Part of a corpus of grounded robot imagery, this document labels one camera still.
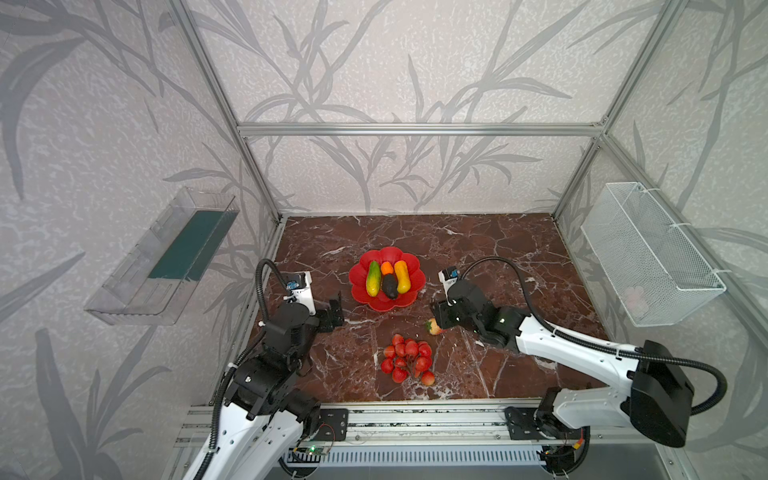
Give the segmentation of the yellow orange fake squash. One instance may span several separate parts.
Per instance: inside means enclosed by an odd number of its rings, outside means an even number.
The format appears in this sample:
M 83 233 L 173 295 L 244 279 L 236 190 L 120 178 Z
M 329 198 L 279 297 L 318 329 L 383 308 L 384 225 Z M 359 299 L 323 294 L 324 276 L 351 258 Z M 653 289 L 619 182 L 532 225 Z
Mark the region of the yellow orange fake squash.
M 394 265 L 394 273 L 397 281 L 397 292 L 399 295 L 408 293 L 411 288 L 410 273 L 408 265 L 404 260 L 400 260 Z

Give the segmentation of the red fake grape bunch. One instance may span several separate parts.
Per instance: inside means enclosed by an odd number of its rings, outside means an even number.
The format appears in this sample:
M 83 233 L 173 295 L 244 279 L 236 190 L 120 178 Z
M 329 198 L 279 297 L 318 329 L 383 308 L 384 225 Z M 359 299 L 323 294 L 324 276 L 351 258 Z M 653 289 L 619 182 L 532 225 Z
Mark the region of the red fake grape bunch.
M 400 334 L 392 337 L 391 343 L 383 350 L 380 362 L 382 373 L 389 375 L 396 384 L 414 378 L 427 387 L 436 382 L 433 367 L 433 351 L 426 341 L 416 341 Z

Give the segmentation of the dark fake avocado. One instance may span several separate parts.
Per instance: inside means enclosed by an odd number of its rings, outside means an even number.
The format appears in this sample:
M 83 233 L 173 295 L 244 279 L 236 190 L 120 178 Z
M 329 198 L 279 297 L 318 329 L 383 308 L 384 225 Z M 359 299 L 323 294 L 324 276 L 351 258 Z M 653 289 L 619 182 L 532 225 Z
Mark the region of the dark fake avocado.
M 395 300 L 398 298 L 398 279 L 395 274 L 382 276 L 381 291 L 390 300 Z

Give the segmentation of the green yellow fake mango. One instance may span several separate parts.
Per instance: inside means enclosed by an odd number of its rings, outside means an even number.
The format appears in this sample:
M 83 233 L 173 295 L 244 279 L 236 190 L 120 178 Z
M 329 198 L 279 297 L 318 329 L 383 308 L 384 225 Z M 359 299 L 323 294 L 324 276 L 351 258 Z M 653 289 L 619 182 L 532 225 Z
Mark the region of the green yellow fake mango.
M 371 298 L 376 298 L 381 290 L 382 273 L 380 264 L 373 260 L 369 263 L 365 281 L 366 293 Z

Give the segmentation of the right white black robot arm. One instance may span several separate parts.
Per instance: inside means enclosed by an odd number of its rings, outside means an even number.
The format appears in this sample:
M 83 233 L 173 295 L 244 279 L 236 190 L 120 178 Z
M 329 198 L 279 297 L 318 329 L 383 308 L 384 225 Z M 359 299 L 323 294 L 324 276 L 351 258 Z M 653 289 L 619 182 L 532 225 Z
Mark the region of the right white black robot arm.
M 548 324 L 532 309 L 497 307 L 466 279 L 441 282 L 446 297 L 432 305 L 440 328 L 461 327 L 489 346 L 553 361 L 602 382 L 596 389 L 548 391 L 536 423 L 550 435 L 597 426 L 633 428 L 657 444 L 681 448 L 691 417 L 716 406 L 727 392 L 719 369 L 673 357 L 660 343 L 636 347 L 599 340 Z

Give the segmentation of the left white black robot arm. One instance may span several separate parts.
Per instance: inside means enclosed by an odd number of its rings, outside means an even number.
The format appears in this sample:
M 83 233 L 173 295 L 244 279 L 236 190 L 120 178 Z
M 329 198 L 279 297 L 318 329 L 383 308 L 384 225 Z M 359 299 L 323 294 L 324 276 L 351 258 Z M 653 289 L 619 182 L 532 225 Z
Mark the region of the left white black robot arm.
M 279 459 L 320 427 L 321 402 L 296 387 L 320 333 L 344 324 L 341 297 L 311 310 L 283 301 L 264 322 L 255 350 L 225 374 L 211 430 L 187 479 L 264 479 Z

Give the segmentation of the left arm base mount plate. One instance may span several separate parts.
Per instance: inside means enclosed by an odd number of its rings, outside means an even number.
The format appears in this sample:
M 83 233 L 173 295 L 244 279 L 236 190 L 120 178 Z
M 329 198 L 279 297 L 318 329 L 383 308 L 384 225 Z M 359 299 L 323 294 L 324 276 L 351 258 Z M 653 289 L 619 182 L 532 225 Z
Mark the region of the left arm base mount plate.
M 321 407 L 310 418 L 306 440 L 337 442 L 344 441 L 347 436 L 350 412 L 346 408 Z

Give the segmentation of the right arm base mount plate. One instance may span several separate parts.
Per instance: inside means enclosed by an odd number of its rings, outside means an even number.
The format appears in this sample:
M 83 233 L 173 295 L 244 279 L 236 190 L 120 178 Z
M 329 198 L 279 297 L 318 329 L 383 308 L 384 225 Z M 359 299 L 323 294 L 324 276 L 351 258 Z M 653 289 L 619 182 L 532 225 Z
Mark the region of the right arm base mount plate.
M 511 440 L 573 443 L 582 437 L 580 429 L 567 427 L 548 410 L 508 406 L 503 413 Z

